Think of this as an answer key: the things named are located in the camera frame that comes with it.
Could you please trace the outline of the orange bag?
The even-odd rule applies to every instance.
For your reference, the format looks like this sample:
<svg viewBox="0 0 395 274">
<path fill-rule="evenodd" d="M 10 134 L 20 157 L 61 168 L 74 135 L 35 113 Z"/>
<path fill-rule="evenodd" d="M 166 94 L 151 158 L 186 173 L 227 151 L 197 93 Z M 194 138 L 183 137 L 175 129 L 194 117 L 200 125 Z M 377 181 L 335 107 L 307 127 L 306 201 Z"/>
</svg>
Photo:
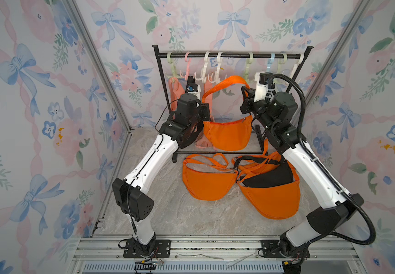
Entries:
<svg viewBox="0 0 395 274">
<path fill-rule="evenodd" d="M 241 76 L 231 76 L 207 91 L 202 97 L 202 104 L 207 103 L 206 99 L 209 95 L 235 84 L 249 87 Z M 203 122 L 203 133 L 214 148 L 223 151 L 240 151 L 249 143 L 252 120 L 253 116 L 249 115 L 230 123 Z"/>
<path fill-rule="evenodd" d="M 259 156 L 278 157 L 278 161 L 286 161 L 277 151 L 268 153 L 269 142 L 264 141 L 264 151 Z M 294 166 L 289 163 L 294 175 L 294 182 L 279 187 L 271 188 L 248 188 L 241 186 L 236 178 L 236 184 L 240 187 L 243 195 L 267 219 L 282 220 L 294 216 L 299 209 L 300 203 L 300 178 Z"/>
<path fill-rule="evenodd" d="M 204 165 L 216 172 L 196 171 L 189 164 Z M 222 199 L 233 187 L 238 173 L 228 167 L 228 160 L 221 153 L 207 157 L 192 154 L 183 161 L 182 179 L 189 194 L 198 200 L 216 201 Z"/>
</svg>

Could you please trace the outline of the pink bag with buckle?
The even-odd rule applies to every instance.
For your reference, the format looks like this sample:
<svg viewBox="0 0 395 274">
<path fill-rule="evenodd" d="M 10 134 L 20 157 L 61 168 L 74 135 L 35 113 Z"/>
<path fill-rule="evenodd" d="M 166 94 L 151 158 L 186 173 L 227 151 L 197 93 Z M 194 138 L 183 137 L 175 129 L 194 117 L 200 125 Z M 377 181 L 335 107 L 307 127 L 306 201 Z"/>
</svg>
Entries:
<svg viewBox="0 0 395 274">
<path fill-rule="evenodd" d="M 206 83 L 204 84 L 204 90 L 203 90 L 204 94 L 206 94 L 212 88 L 213 88 L 213 83 L 211 83 L 209 80 L 207 80 Z M 208 95 L 206 97 L 206 103 L 208 103 L 210 106 L 210 113 L 212 113 L 212 101 L 213 101 L 212 95 Z M 195 147 L 199 148 L 199 149 L 211 148 L 211 149 L 215 150 L 211 141 L 207 139 L 207 137 L 205 136 L 203 131 L 197 137 L 197 140 L 195 142 Z"/>
</svg>

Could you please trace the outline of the black strap bag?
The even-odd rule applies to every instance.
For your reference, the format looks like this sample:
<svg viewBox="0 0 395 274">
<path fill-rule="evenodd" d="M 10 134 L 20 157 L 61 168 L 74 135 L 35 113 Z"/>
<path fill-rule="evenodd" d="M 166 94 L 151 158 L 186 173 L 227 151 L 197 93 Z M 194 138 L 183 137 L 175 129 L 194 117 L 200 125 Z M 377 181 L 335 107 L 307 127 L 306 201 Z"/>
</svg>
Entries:
<svg viewBox="0 0 395 274">
<path fill-rule="evenodd" d="M 294 175 L 286 161 L 278 157 L 243 155 L 232 163 L 238 172 L 238 183 L 248 188 L 271 188 L 293 183 Z"/>
</svg>

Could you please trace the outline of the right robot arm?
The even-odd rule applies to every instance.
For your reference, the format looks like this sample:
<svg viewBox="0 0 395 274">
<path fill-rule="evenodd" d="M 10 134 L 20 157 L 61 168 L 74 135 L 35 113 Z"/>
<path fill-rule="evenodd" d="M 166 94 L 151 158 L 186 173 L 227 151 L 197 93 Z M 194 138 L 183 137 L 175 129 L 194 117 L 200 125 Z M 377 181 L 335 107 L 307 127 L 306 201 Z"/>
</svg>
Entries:
<svg viewBox="0 0 395 274">
<path fill-rule="evenodd" d="M 261 96 L 266 88 L 241 88 L 243 103 L 240 110 L 250 113 L 264 127 L 269 143 L 283 159 L 293 165 L 318 200 L 319 208 L 310 212 L 306 220 L 280 236 L 276 251 L 287 258 L 305 256 L 311 243 L 331 235 L 361 211 L 364 203 L 359 194 L 350 194 L 330 175 L 311 151 L 300 128 L 291 124 L 298 109 L 290 93 L 278 92 L 271 99 Z"/>
</svg>

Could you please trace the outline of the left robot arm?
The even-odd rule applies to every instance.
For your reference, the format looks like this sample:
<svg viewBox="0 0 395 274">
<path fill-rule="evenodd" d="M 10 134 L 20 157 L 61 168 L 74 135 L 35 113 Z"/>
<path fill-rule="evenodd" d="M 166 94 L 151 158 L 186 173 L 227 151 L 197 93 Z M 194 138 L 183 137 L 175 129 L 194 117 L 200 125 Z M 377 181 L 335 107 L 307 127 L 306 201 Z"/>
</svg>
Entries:
<svg viewBox="0 0 395 274">
<path fill-rule="evenodd" d="M 210 120 L 210 109 L 198 92 L 185 93 L 177 100 L 177 108 L 162 124 L 154 144 L 139 164 L 125 178 L 112 184 L 116 204 L 132 226 L 132 237 L 125 241 L 124 258 L 153 258 L 157 253 L 156 234 L 150 213 L 154 200 L 147 193 L 155 177 L 180 148 L 196 141 Z"/>
</svg>

